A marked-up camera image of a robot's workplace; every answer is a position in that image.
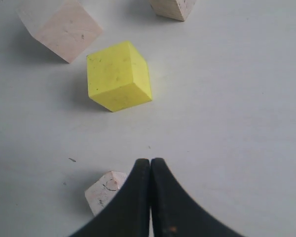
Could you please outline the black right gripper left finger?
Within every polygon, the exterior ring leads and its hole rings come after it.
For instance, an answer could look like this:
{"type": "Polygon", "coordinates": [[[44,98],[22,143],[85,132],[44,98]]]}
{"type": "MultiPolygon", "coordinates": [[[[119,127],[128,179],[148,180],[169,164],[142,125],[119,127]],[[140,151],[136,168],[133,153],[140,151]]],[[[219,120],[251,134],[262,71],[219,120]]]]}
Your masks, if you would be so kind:
{"type": "Polygon", "coordinates": [[[148,237],[150,163],[136,160],[125,183],[109,204],[74,237],[148,237]]]}

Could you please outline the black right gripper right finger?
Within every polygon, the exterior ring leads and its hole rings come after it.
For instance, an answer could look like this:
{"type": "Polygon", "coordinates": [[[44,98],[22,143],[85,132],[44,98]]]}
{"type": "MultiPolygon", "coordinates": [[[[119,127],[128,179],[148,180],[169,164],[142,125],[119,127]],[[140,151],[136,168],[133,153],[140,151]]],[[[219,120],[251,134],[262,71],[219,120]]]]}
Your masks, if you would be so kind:
{"type": "Polygon", "coordinates": [[[155,237],[240,237],[199,206],[162,158],[151,160],[150,206],[155,237]]]}

